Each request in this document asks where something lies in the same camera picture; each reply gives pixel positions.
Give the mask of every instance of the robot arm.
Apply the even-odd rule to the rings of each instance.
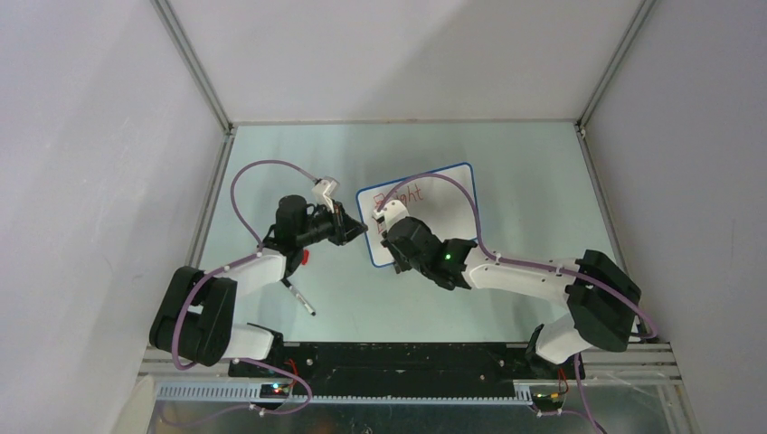
[[[307,204],[298,195],[279,200],[275,223],[256,258],[225,266],[223,273],[209,278],[192,300],[192,306],[202,306],[202,310],[185,317],[179,336],[181,357],[213,366],[223,358],[262,360],[267,356],[274,334],[257,325],[234,324],[234,305],[238,298],[291,276],[300,266],[307,246],[322,240],[343,246],[367,231],[333,200],[337,187],[333,178],[320,179],[312,189],[317,204]],[[175,323],[189,293],[203,276],[203,271],[192,267],[175,272],[149,334],[154,347],[171,351]]]
[[[566,307],[568,314],[536,328],[528,345],[528,362],[539,372],[550,372],[569,357],[591,346],[625,351],[634,314],[625,305],[586,282],[553,271],[507,265],[489,258],[475,241],[441,241],[422,221],[409,216],[405,206],[391,201],[374,212],[383,222],[382,245],[394,258],[395,270],[418,270],[438,286],[453,290],[497,288],[542,298]],[[632,302],[641,295],[636,285],[604,254],[587,250],[582,259],[556,259],[558,268],[578,269],[611,285]]]

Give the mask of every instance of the purple wire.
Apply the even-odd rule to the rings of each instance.
[[[296,169],[299,171],[302,175],[309,178],[312,182],[316,182],[317,178],[307,172],[306,170],[298,167],[297,165],[294,165],[292,163],[288,163],[287,161],[282,160],[260,160],[255,161],[253,163],[250,163],[246,166],[244,166],[242,169],[240,169],[239,172],[234,176],[234,179],[232,179],[232,186],[229,189],[229,197],[232,200],[232,208],[234,209],[234,213],[237,214],[237,218],[240,220],[243,226],[245,226],[245,229],[248,230],[248,232],[251,233],[253,238],[256,239],[258,242],[258,248],[255,253],[252,255],[246,256],[244,258],[240,258],[235,260],[234,262],[227,264],[228,267],[234,268],[239,267],[240,265],[246,264],[250,262],[253,259],[256,259],[259,257],[259,253],[261,249],[263,249],[263,246],[261,245],[261,238],[259,237],[259,234],[256,233],[256,231],[248,224],[248,222],[245,221],[245,218],[242,217],[242,213],[240,212],[240,208],[237,207],[237,201],[234,198],[234,190],[237,185],[237,181],[240,180],[240,177],[242,174],[244,174],[249,169],[257,166],[257,165],[286,165],[288,167],[292,167],[293,169]],[[178,320],[175,322],[175,328],[173,331],[173,340],[171,341],[171,355],[173,356],[173,365],[176,369],[180,371],[186,371],[187,369],[191,368],[192,366],[195,366],[197,363],[189,363],[189,364],[181,364],[181,361],[178,360],[178,341],[181,336],[181,327],[184,324],[184,319],[186,318],[186,313],[189,311],[189,307],[192,305],[192,300],[194,300],[194,296],[197,295],[197,293],[200,291],[200,288],[203,287],[205,282],[210,280],[210,278],[221,274],[223,272],[224,267],[219,267],[218,269],[214,269],[213,271],[210,271],[206,273],[203,278],[200,279],[199,282],[197,282],[194,287],[192,287],[192,290],[189,292],[189,296],[186,297],[186,301],[181,306],[181,311],[179,312]]]
[[[580,369],[581,354],[580,353],[577,353],[575,357],[573,357],[573,367],[575,368],[575,383],[578,384],[578,392],[581,394],[583,409],[586,411],[586,419],[588,419],[589,422],[592,423],[592,426],[594,427],[595,431],[599,431],[599,429],[601,429],[602,432],[604,432],[604,428],[602,428],[601,425],[597,423],[597,421],[594,419],[594,415],[592,414],[592,409],[589,406],[589,402],[586,400],[586,391],[583,389],[583,384],[581,383],[581,369]]]
[[[247,229],[248,232],[251,233],[253,238],[256,239],[256,241],[259,243],[259,246],[260,246],[261,238],[259,237],[259,234],[257,234],[256,231],[248,224],[248,222],[245,221],[245,218],[242,217],[240,208],[237,207],[237,201],[234,200],[234,186],[237,185],[237,181],[240,180],[240,176],[242,176],[242,174],[244,174],[249,169],[257,165],[286,165],[287,167],[292,167],[298,170],[299,172],[301,172],[301,174],[309,178],[312,181],[312,183],[316,183],[319,179],[316,176],[312,175],[311,173],[307,172],[306,170],[298,167],[297,165],[294,165],[292,163],[288,163],[287,161],[282,161],[282,160],[254,161],[253,163],[250,163],[249,165],[246,165],[242,169],[240,169],[240,172],[237,172],[237,174],[234,176],[234,179],[232,179],[232,186],[229,188],[229,198],[232,200],[232,208],[234,209],[234,213],[237,215],[237,218],[242,223],[242,226],[245,226],[245,229]]]
[[[532,407],[528,407],[528,409],[532,410],[534,413],[540,412],[541,416],[544,416],[544,417],[562,416],[563,414],[572,414],[573,416],[578,416],[579,418],[584,419],[591,423],[591,421],[585,414],[575,410],[562,410],[561,413],[559,411],[540,411],[535,405],[533,405]],[[601,434],[607,434],[607,430],[602,425],[600,425],[599,422],[595,420],[594,423],[596,423],[597,429],[600,431]]]
[[[318,180],[318,178],[316,178],[314,175],[310,174],[306,170],[298,167],[297,165],[293,165],[292,163],[288,163],[287,161],[282,161],[282,160],[260,160],[260,161],[256,161],[256,162],[253,162],[253,163],[250,163],[250,164],[244,166],[234,176],[234,179],[232,179],[232,186],[230,187],[230,190],[229,190],[230,199],[232,200],[232,208],[234,209],[234,213],[237,215],[237,218],[240,220],[242,225],[245,226],[245,229],[247,229],[248,232],[251,233],[253,238],[255,238],[256,241],[258,242],[258,248],[256,249],[256,252],[251,254],[251,255],[248,255],[248,256],[246,256],[244,258],[237,259],[237,260],[235,260],[233,262],[230,262],[229,264],[227,264],[227,265],[225,265],[223,267],[219,267],[219,268],[214,269],[214,270],[212,270],[212,271],[210,271],[208,273],[205,273],[205,275],[202,278],[200,278],[200,280],[197,283],[194,284],[194,286],[192,287],[192,290],[189,291],[189,295],[186,297],[186,300],[185,300],[184,304],[181,306],[181,311],[179,312],[178,319],[175,322],[175,327],[174,327],[174,330],[173,330],[173,340],[171,341],[171,357],[173,359],[173,365],[179,371],[186,371],[186,370],[192,368],[193,366],[197,365],[197,363],[195,363],[195,362],[191,362],[189,364],[181,364],[181,361],[179,360],[179,356],[178,356],[178,346],[179,346],[179,340],[181,338],[181,329],[182,329],[182,326],[184,325],[184,320],[186,318],[186,314],[189,312],[189,307],[192,305],[192,300],[194,300],[194,297],[197,295],[198,292],[200,292],[200,289],[203,287],[205,282],[210,280],[212,277],[221,274],[222,272],[224,272],[224,269],[226,269],[227,267],[228,268],[240,267],[241,265],[247,264],[248,262],[258,258],[260,256],[261,250],[263,249],[261,238],[259,237],[258,233],[256,233],[256,231],[245,221],[245,218],[242,217],[242,213],[240,212],[240,209],[237,207],[237,201],[234,198],[234,191],[235,191],[235,186],[237,185],[237,181],[240,179],[242,174],[244,174],[247,170],[249,170],[252,167],[255,167],[257,165],[286,165],[288,167],[292,167],[293,169],[296,169],[297,171],[301,172],[302,175],[304,175],[305,177],[309,178],[313,183],[316,183],[317,180]],[[302,378],[298,377],[296,374],[289,373],[287,371],[283,371],[280,368],[277,368],[275,366],[271,366],[271,365],[266,364],[264,362],[259,362],[257,360],[253,360],[253,359],[249,359],[249,358],[242,358],[240,360],[245,362],[245,363],[255,364],[257,366],[270,369],[270,370],[272,370],[275,373],[281,373],[282,375],[285,375],[285,376],[289,377],[292,380],[296,380],[297,382],[300,382],[304,386],[304,388],[306,388],[306,390],[307,390],[307,400],[302,402],[295,409],[290,409],[290,410],[266,410],[266,409],[262,409],[262,408],[260,408],[258,406],[255,406],[255,405],[254,405],[254,408],[258,408],[259,410],[263,411],[264,413],[269,413],[269,414],[290,414],[290,413],[294,413],[296,411],[299,411],[299,410],[303,409],[304,407],[306,407],[311,402],[311,400],[312,400],[311,387],[309,387],[308,383],[305,382]],[[245,405],[245,404],[234,405],[234,406],[228,407],[226,409],[223,409],[221,411],[218,411],[218,412],[216,412],[216,413],[214,413],[214,414],[212,414],[212,415],[210,415],[208,417],[205,417],[205,418],[203,418],[201,420],[198,420],[196,422],[191,422],[191,425],[190,424],[185,424],[184,427],[191,427],[191,426],[194,426],[194,425],[205,423],[206,421],[212,420],[212,419],[214,419],[214,418],[216,418],[216,417],[218,417],[218,416],[220,416],[220,415],[222,415],[224,413],[227,413],[229,411],[239,410],[239,409],[249,409],[250,407],[251,407],[251,405]]]
[[[397,191],[400,187],[421,178],[439,178],[441,180],[447,181],[455,185],[456,187],[458,187],[458,189],[466,197],[466,200],[469,201],[469,205],[471,206],[471,211],[474,213],[474,224],[477,228],[477,243],[479,245],[479,248],[482,250],[483,253],[485,253],[485,255],[488,258],[491,258],[493,260],[497,259],[496,255],[490,253],[488,248],[485,247],[485,242],[482,240],[482,224],[479,221],[479,210],[477,209],[477,206],[474,204],[474,201],[471,199],[471,194],[469,194],[469,192],[466,190],[466,188],[464,188],[463,185],[459,184],[456,180],[449,178],[445,175],[425,173],[425,174],[413,175],[401,181],[400,183],[395,185],[394,188],[392,188],[392,190],[390,190],[389,193],[384,197],[384,199],[381,201],[381,204],[378,206],[378,211],[381,211],[384,208],[384,206],[389,202],[389,199],[391,199],[394,192]],[[542,264],[539,262],[533,262],[529,260],[501,258],[500,262],[504,264],[514,265],[516,267],[525,267],[529,269],[541,269],[543,271],[549,271],[549,272],[557,271],[557,266],[554,266],[551,264]],[[642,309],[640,309],[637,305],[632,303],[631,300],[623,296],[620,292],[616,291],[615,289],[611,288],[609,285],[603,283],[602,281],[596,278],[579,273],[578,271],[575,271],[575,270],[561,268],[559,269],[559,272],[566,274],[568,276],[573,276],[580,280],[585,280],[591,283],[592,285],[594,285],[595,287],[617,298],[624,305],[628,306],[629,309],[631,309],[637,316],[642,318],[642,320],[645,322],[645,325],[648,328],[648,332],[645,335],[637,335],[637,337],[650,339],[658,335],[658,332],[657,332],[658,329],[655,327],[655,323],[652,321],[652,319],[650,319],[650,317]]]

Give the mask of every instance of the purple cable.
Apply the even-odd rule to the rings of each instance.
[[[260,160],[260,161],[256,161],[256,162],[253,162],[253,163],[250,163],[250,164],[244,166],[234,176],[234,179],[232,179],[232,186],[230,187],[230,190],[229,190],[230,199],[232,200],[232,208],[234,209],[234,213],[237,215],[237,218],[240,220],[242,225],[245,226],[245,229],[247,229],[248,232],[251,233],[253,238],[255,238],[256,241],[258,242],[258,248],[256,249],[256,252],[251,254],[251,255],[248,255],[248,256],[246,256],[244,258],[237,259],[237,260],[235,260],[233,262],[230,262],[229,264],[227,264],[227,265],[225,265],[223,267],[219,267],[219,268],[214,269],[214,270],[212,270],[212,271],[210,271],[208,273],[205,273],[205,275],[202,278],[200,278],[200,280],[197,283],[194,284],[194,286],[192,287],[192,290],[189,291],[189,295],[186,297],[186,300],[185,300],[184,304],[181,306],[181,311],[179,312],[178,319],[175,322],[175,327],[174,327],[174,330],[173,330],[173,340],[171,341],[171,357],[173,359],[173,365],[179,371],[186,371],[187,369],[197,365],[197,363],[195,363],[195,362],[191,362],[189,364],[181,364],[181,361],[178,358],[178,346],[179,346],[179,340],[180,340],[180,337],[181,337],[181,328],[182,328],[182,326],[184,324],[184,320],[186,318],[186,314],[189,312],[189,307],[192,305],[192,300],[194,300],[194,297],[197,295],[198,292],[200,292],[200,289],[203,287],[205,282],[210,280],[212,277],[221,274],[222,272],[224,272],[225,269],[233,269],[235,267],[240,267],[241,265],[244,265],[244,264],[246,264],[246,263],[248,263],[248,262],[258,258],[260,256],[261,250],[263,249],[261,238],[259,237],[258,233],[256,233],[256,231],[245,221],[244,217],[242,217],[242,213],[240,212],[240,209],[237,207],[237,202],[236,202],[236,200],[234,198],[234,191],[235,191],[234,188],[237,185],[237,181],[240,179],[242,174],[244,174],[248,169],[251,169],[252,167],[255,167],[257,165],[286,165],[288,167],[292,167],[293,169],[296,169],[297,171],[301,172],[302,175],[304,175],[305,177],[309,178],[313,183],[315,183],[318,180],[314,175],[310,174],[306,170],[298,167],[297,165],[293,165],[292,163],[288,163],[287,161],[282,161],[282,160]],[[266,410],[266,409],[262,409],[262,408],[260,408],[258,406],[255,406],[253,404],[254,408],[258,408],[260,411],[263,411],[264,413],[269,413],[269,414],[290,414],[290,413],[294,413],[296,411],[299,411],[299,410],[303,409],[304,407],[306,407],[311,402],[311,400],[312,400],[311,387],[309,387],[308,383],[305,382],[302,378],[298,377],[296,374],[289,373],[287,371],[283,371],[280,368],[277,368],[275,366],[271,366],[271,365],[266,364],[264,362],[259,362],[257,360],[248,359],[248,358],[242,358],[240,360],[245,362],[245,363],[255,364],[255,365],[260,366],[262,368],[270,369],[270,370],[272,370],[275,373],[281,373],[281,374],[283,374],[283,375],[285,375],[285,376],[287,376],[287,377],[289,377],[289,378],[291,378],[293,380],[296,380],[297,382],[300,382],[304,386],[304,388],[306,388],[306,390],[307,390],[307,400],[302,402],[295,409],[283,410],[283,411],[280,411],[280,410]],[[214,419],[214,418],[216,418],[216,417],[218,417],[218,416],[220,416],[220,415],[222,415],[224,413],[227,413],[229,411],[239,410],[239,409],[249,409],[250,407],[251,407],[250,404],[249,405],[245,405],[245,404],[234,405],[234,406],[228,407],[226,409],[223,409],[221,411],[218,411],[218,412],[216,412],[216,413],[214,413],[214,414],[212,414],[212,415],[210,415],[208,417],[205,417],[205,418],[203,418],[201,420],[198,420],[196,422],[191,422],[191,425],[190,424],[185,424],[184,426],[185,427],[191,427],[191,426],[194,426],[194,425],[197,425],[197,424],[200,424],[200,423],[205,423],[206,421],[212,420],[212,419]]]
[[[466,200],[469,201],[469,206],[471,206],[471,211],[474,213],[474,224],[475,224],[475,226],[477,228],[477,243],[479,245],[479,248],[482,250],[483,253],[485,253],[485,255],[488,258],[491,258],[493,260],[497,259],[497,257],[495,255],[493,255],[492,253],[490,253],[488,248],[485,247],[485,242],[482,240],[482,224],[479,221],[479,211],[477,209],[477,206],[474,204],[474,201],[471,199],[471,194],[469,194],[469,192],[466,190],[466,188],[464,188],[463,185],[459,184],[456,180],[454,180],[452,178],[449,178],[449,177],[447,177],[445,175],[433,174],[433,173],[425,173],[425,174],[413,175],[413,176],[411,176],[411,177],[401,181],[400,183],[395,185],[394,188],[392,188],[392,190],[390,190],[389,193],[384,197],[384,199],[381,201],[381,204],[378,206],[378,211],[381,211],[384,208],[384,206],[389,202],[389,199],[392,197],[392,195],[394,194],[394,192],[397,189],[399,189],[400,187],[402,187],[405,184],[408,184],[408,183],[410,183],[412,181],[415,181],[415,180],[421,179],[421,178],[439,178],[441,180],[447,181],[447,182],[455,185],[456,187],[458,187],[458,189],[466,197]],[[529,260],[501,258],[500,262],[502,262],[504,264],[514,265],[516,267],[525,267],[525,268],[529,268],[529,269],[541,269],[543,271],[550,271],[550,272],[557,271],[557,267],[554,266],[554,265],[542,264],[542,263],[533,262],[533,261],[529,261]],[[637,305],[632,303],[631,300],[629,300],[628,298],[624,297],[620,292],[616,291],[613,288],[610,288],[609,285],[601,282],[600,280],[598,280],[596,278],[593,278],[591,276],[579,273],[578,271],[575,271],[575,270],[562,268],[562,269],[559,269],[559,272],[563,273],[563,274],[566,274],[568,276],[573,276],[575,278],[579,278],[581,280],[585,280],[585,281],[591,283],[592,285],[594,285],[595,287],[597,287],[597,288],[607,292],[611,296],[617,298],[624,305],[628,306],[629,309],[631,309],[637,316],[642,318],[642,320],[645,322],[645,325],[649,329],[648,332],[645,335],[637,335],[637,337],[641,337],[641,338],[644,338],[644,339],[650,339],[650,338],[653,338],[653,337],[658,335],[658,332],[657,332],[658,329],[655,327],[655,323],[652,321],[652,319],[650,319],[650,317],[642,309],[640,309]]]
[[[581,413],[579,411],[575,411],[575,410],[562,410],[561,413],[559,411],[540,411],[535,405],[532,406],[532,407],[528,407],[528,409],[532,410],[534,413],[539,413],[540,412],[541,416],[543,416],[543,417],[562,416],[563,414],[572,414],[573,416],[578,416],[579,418],[584,419],[584,420],[586,420],[586,421],[591,423],[591,421],[589,420],[589,418],[585,414],[583,414],[583,413]],[[600,425],[599,422],[597,422],[595,420],[594,423],[597,424],[596,425],[597,429],[600,431],[601,434],[607,434],[607,430],[602,425]]]
[[[282,161],[282,160],[254,161],[253,163],[250,163],[249,165],[246,165],[242,169],[240,169],[240,172],[237,172],[237,174],[234,176],[234,179],[232,179],[232,186],[229,188],[229,198],[232,200],[232,208],[234,209],[234,213],[237,215],[237,218],[242,223],[242,226],[245,226],[245,229],[247,229],[248,232],[251,233],[253,238],[256,239],[256,241],[259,243],[259,246],[260,246],[261,238],[259,237],[259,234],[257,234],[256,231],[248,224],[248,222],[245,221],[245,218],[242,217],[240,208],[237,207],[237,202],[234,200],[234,186],[237,185],[237,181],[240,179],[240,176],[242,176],[242,174],[244,174],[249,169],[257,165],[286,165],[287,167],[292,167],[298,170],[299,172],[301,172],[301,174],[309,178],[312,181],[312,183],[316,183],[319,179],[316,176],[312,175],[311,173],[307,172],[306,170],[298,167],[297,165],[294,165],[292,163],[288,163],[287,161]]]
[[[312,182],[317,181],[317,178],[314,175],[307,172],[306,170],[298,167],[297,165],[294,165],[292,163],[288,163],[287,161],[282,161],[282,160],[255,161],[253,163],[250,163],[244,166],[242,169],[240,169],[240,171],[237,172],[237,174],[234,176],[234,179],[232,179],[232,186],[229,189],[229,197],[232,200],[232,208],[234,209],[234,213],[237,214],[237,218],[240,220],[242,225],[245,226],[245,229],[247,229],[248,232],[251,233],[253,238],[256,239],[256,242],[258,242],[258,248],[256,250],[256,253],[253,253],[252,255],[246,256],[244,258],[237,259],[234,262],[227,264],[224,267],[234,268],[234,267],[239,267],[240,265],[246,264],[250,262],[251,260],[258,258],[261,249],[263,249],[259,234],[256,233],[256,231],[248,224],[248,222],[245,221],[245,218],[242,217],[242,213],[240,212],[240,209],[237,207],[237,201],[234,198],[234,188],[237,185],[237,181],[240,180],[240,176],[242,176],[242,174],[244,174],[247,170],[257,165],[286,165],[288,167],[292,167],[293,169],[298,170],[299,172],[301,172],[302,175],[309,178]],[[210,278],[218,274],[221,274],[223,272],[224,267],[219,267],[218,269],[214,269],[213,271],[206,273],[203,276],[203,278],[201,278],[200,281],[197,282],[194,285],[194,287],[192,287],[192,290],[189,292],[189,296],[186,297],[186,301],[181,306],[181,312],[179,312],[178,320],[175,322],[175,328],[173,331],[173,340],[171,341],[171,355],[173,356],[173,365],[175,366],[176,369],[180,371],[186,371],[187,369],[197,364],[197,363],[181,364],[181,362],[178,360],[178,341],[181,336],[181,327],[182,327],[182,324],[184,323],[184,319],[186,318],[186,313],[189,311],[189,307],[192,305],[192,300],[194,299],[194,296],[196,296],[197,293],[200,291],[200,288],[202,288],[205,282],[210,280]]]
[[[581,394],[581,401],[583,402],[583,409],[586,411],[586,419],[592,423],[594,430],[599,432],[601,429],[604,432],[604,428],[594,419],[592,409],[589,407],[589,402],[586,400],[586,392],[583,390],[583,384],[581,383],[581,354],[578,353],[573,357],[573,367],[575,368],[575,383],[578,384],[578,392]]]

